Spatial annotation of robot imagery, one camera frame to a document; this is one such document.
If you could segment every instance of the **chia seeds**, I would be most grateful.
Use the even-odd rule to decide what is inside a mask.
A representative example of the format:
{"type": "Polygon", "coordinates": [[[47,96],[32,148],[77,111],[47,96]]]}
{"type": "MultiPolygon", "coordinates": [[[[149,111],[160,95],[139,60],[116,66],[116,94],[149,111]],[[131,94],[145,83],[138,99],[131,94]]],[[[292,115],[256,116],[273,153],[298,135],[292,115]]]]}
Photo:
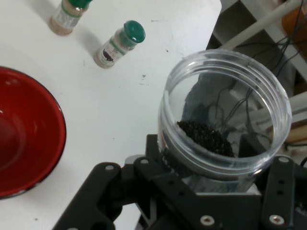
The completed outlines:
{"type": "Polygon", "coordinates": [[[196,144],[216,154],[235,157],[231,144],[219,131],[194,121],[178,121],[177,124],[196,144]]]}

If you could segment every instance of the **white table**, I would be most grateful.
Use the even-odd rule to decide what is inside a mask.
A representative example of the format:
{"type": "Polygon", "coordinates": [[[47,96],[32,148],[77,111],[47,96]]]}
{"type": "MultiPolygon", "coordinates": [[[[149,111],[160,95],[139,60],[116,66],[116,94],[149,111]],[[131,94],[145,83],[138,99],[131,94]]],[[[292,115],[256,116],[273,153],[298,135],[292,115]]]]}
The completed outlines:
{"type": "MultiPolygon", "coordinates": [[[[94,0],[75,31],[60,37],[47,26],[59,2],[1,0],[0,65],[45,85],[67,125],[66,147],[50,176],[0,200],[3,230],[51,229],[96,164],[123,166],[128,156],[144,154],[146,135],[157,132],[169,72],[206,48],[221,9],[219,0],[94,0]],[[127,20],[144,26],[144,43],[113,68],[99,68],[93,52],[127,20]]],[[[117,229],[133,229],[138,216],[135,206],[125,207],[117,229]]]]}

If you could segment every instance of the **screw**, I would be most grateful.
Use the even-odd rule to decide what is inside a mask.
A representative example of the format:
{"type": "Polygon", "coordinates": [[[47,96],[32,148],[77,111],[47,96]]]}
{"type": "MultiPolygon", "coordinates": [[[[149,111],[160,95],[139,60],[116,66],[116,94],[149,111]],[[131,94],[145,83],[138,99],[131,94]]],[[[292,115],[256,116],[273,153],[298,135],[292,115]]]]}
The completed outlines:
{"type": "Polygon", "coordinates": [[[288,158],[286,158],[286,157],[280,157],[280,158],[278,158],[278,160],[283,162],[283,163],[289,162],[288,158]]]}
{"type": "Polygon", "coordinates": [[[204,226],[211,226],[214,224],[214,219],[212,216],[202,216],[201,217],[201,224],[204,225],[204,226]]]}
{"type": "Polygon", "coordinates": [[[141,164],[148,164],[148,163],[149,163],[149,161],[146,160],[146,159],[141,160],[141,164]]]}
{"type": "Polygon", "coordinates": [[[270,215],[269,220],[272,224],[275,224],[275,225],[284,224],[284,219],[278,215],[270,215]]]}
{"type": "Polygon", "coordinates": [[[106,166],[106,170],[113,170],[114,169],[114,166],[113,165],[107,165],[106,166]]]}

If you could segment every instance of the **spice jar label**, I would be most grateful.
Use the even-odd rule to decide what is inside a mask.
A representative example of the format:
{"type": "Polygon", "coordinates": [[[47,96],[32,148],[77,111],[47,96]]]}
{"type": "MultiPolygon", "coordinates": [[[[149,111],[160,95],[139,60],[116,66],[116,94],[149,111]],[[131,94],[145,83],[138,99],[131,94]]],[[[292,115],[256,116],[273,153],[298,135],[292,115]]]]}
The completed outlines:
{"type": "Polygon", "coordinates": [[[106,66],[113,66],[124,55],[125,52],[117,47],[112,40],[106,42],[98,51],[100,61],[106,66]]]}
{"type": "Polygon", "coordinates": [[[62,27],[66,29],[73,29],[77,25],[81,17],[69,14],[63,7],[63,4],[60,4],[53,18],[62,27]]]}

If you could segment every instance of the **jar rim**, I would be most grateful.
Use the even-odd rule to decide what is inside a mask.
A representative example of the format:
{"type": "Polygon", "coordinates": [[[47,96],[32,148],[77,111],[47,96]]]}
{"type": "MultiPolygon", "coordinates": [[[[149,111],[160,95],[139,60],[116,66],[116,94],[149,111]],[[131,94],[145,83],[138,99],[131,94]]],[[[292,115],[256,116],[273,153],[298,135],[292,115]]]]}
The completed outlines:
{"type": "Polygon", "coordinates": [[[163,106],[160,107],[161,110],[160,112],[164,113],[161,119],[162,122],[165,123],[164,125],[167,126],[166,130],[168,131],[168,135],[172,139],[172,144],[176,145],[176,148],[182,148],[183,149],[182,153],[184,157],[192,161],[194,164],[198,165],[199,167],[214,173],[219,172],[220,174],[225,174],[225,175],[231,174],[238,176],[246,173],[257,173],[263,165],[268,165],[271,162],[273,156],[276,154],[280,146],[285,141],[291,127],[292,113],[291,113],[290,102],[288,100],[285,90],[283,89],[277,78],[273,75],[272,72],[270,72],[265,66],[263,66],[261,63],[257,62],[256,60],[241,53],[230,50],[224,50],[224,49],[205,50],[189,55],[185,57],[183,60],[181,60],[173,68],[168,77],[168,80],[165,85],[165,93],[163,95],[161,104],[163,104],[163,106]],[[269,88],[271,93],[270,96],[274,99],[273,103],[275,103],[276,111],[274,111],[273,113],[272,109],[269,109],[270,116],[272,119],[273,118],[277,119],[276,122],[282,123],[282,125],[279,125],[278,127],[273,125],[274,135],[271,147],[262,154],[259,154],[257,156],[245,157],[245,158],[231,158],[210,152],[196,143],[194,143],[194,145],[191,146],[193,141],[186,138],[187,136],[176,125],[176,122],[173,118],[168,96],[171,93],[171,91],[175,88],[175,86],[179,84],[183,79],[185,79],[182,77],[179,80],[178,79],[174,80],[174,76],[176,76],[179,73],[179,71],[182,70],[183,68],[190,67],[194,65],[195,62],[197,61],[204,62],[210,60],[211,58],[216,58],[218,60],[218,57],[220,55],[230,56],[232,58],[237,58],[238,60],[247,61],[248,62],[247,66],[243,66],[240,63],[235,63],[235,62],[233,63],[236,64],[238,67],[245,69],[255,68],[252,71],[258,71],[258,73],[261,75],[260,77],[263,78],[261,79],[262,85],[260,87],[269,88]],[[204,161],[203,159],[200,159],[200,157],[195,153],[195,151],[205,153],[207,156],[211,158],[212,161],[208,162],[204,161]],[[233,167],[220,167],[212,163],[215,161],[222,161],[226,165],[229,166],[232,165],[233,167]]]}

